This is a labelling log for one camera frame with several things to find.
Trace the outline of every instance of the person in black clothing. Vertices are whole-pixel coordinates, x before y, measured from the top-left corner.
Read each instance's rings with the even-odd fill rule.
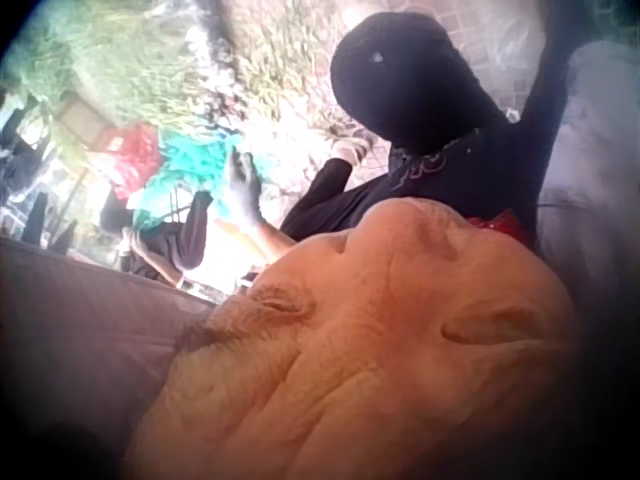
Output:
[[[294,241],[358,224],[390,198],[426,198],[469,219],[507,214],[532,245],[537,201],[565,108],[571,54],[595,35],[579,1],[546,4],[547,45],[517,124],[481,88],[438,22],[378,13],[348,33],[331,65],[338,103],[392,142],[389,174],[344,192],[352,165],[326,162],[284,220]]]
[[[132,233],[133,210],[127,210],[111,191],[100,215],[100,227],[113,234],[124,233],[120,248],[120,270],[179,287],[184,272],[202,263],[207,242],[207,209],[213,199],[206,192],[193,197],[184,223],[166,222]]]

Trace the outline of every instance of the gray fabric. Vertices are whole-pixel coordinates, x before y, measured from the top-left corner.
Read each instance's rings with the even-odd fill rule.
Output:
[[[80,427],[116,454],[215,305],[0,238],[2,387],[28,431]]]
[[[540,248],[588,312],[640,280],[639,62],[595,42],[569,68],[569,101],[545,178]]]

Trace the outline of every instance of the turquoise cloth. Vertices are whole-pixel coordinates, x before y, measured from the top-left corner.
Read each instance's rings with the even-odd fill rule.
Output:
[[[205,140],[174,132],[162,132],[159,137],[160,153],[165,163],[147,182],[134,215],[135,228],[153,228],[169,217],[176,207],[171,204],[171,194],[177,188],[192,193],[211,193],[218,216],[229,219],[229,209],[224,200],[224,169],[228,154],[242,142],[242,135],[218,129]],[[262,179],[267,178],[269,165],[266,156],[254,154],[254,162],[258,175]]]

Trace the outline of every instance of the red fabric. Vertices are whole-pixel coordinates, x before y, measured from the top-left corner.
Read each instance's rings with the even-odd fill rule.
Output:
[[[115,131],[107,149],[91,161],[120,199],[143,188],[163,162],[154,128],[142,123]]]
[[[493,220],[482,220],[480,218],[469,218],[467,221],[478,228],[488,228],[496,232],[504,233],[522,243],[525,247],[533,249],[533,242],[527,236],[520,224],[518,217],[512,210],[506,210]]]

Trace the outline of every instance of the wrinkled skin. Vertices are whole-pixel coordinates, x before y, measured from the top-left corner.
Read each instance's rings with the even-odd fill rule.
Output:
[[[134,478],[397,478],[513,420],[572,343],[525,247],[391,200],[299,244],[174,363],[125,459]]]

